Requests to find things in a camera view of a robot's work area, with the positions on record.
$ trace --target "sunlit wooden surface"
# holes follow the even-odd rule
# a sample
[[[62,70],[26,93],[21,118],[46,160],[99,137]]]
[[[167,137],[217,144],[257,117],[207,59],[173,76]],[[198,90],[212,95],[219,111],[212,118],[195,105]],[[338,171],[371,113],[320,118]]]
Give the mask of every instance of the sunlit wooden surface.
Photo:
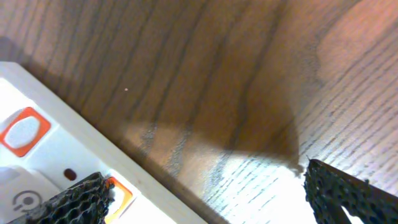
[[[210,223],[314,222],[307,157],[398,194],[398,1],[0,7],[0,59]]]

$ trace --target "brown wooden surface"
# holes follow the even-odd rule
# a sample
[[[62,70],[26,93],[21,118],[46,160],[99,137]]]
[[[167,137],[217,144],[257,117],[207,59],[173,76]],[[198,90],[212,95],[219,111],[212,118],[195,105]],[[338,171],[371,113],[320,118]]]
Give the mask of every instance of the brown wooden surface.
[[[209,222],[295,214],[307,157],[398,194],[398,1],[0,4],[0,59]]]

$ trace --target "orange button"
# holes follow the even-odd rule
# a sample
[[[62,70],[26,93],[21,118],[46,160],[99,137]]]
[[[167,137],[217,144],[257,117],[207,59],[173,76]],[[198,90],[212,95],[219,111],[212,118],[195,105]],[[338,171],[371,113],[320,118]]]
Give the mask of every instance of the orange button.
[[[34,136],[32,136],[31,139],[28,139],[28,142],[25,142],[25,144],[20,147],[14,148],[7,141],[7,135],[10,134],[10,130],[14,127],[14,125],[26,118],[34,118],[39,122],[39,126],[35,133],[33,133]],[[25,108],[14,121],[12,121],[11,124],[2,133],[0,133],[0,142],[16,156],[23,157],[40,141],[40,139],[42,139],[42,137],[50,130],[50,128],[50,122],[48,122],[43,116],[36,112],[35,109],[28,107]]]
[[[130,204],[131,199],[132,199],[132,193],[130,190],[128,190],[125,186],[123,186],[123,184],[121,184],[118,180],[116,180],[114,177],[111,177],[108,179],[108,182],[114,184],[115,188],[118,188],[120,190],[123,191],[124,193],[124,197],[123,197],[123,201],[121,202],[120,208],[117,209],[113,214],[108,214],[105,217],[105,223],[106,224],[110,224],[111,222],[115,221],[117,218],[120,217],[120,215],[122,214],[122,212],[125,211],[125,209],[127,208],[127,206]]]

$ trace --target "screw hole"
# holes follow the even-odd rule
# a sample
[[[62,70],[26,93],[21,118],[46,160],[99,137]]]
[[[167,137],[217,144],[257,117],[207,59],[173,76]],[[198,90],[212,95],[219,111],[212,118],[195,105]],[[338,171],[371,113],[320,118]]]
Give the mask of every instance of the screw hole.
[[[76,172],[72,169],[66,169],[63,171],[63,175],[70,181],[74,181],[77,178]]]

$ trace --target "tabletop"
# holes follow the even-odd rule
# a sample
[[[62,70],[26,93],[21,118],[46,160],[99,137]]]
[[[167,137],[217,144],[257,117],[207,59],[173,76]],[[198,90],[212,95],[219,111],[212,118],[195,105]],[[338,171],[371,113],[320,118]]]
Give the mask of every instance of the tabletop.
[[[0,60],[210,223],[294,218],[308,158],[398,195],[397,1],[0,0],[0,10]]]

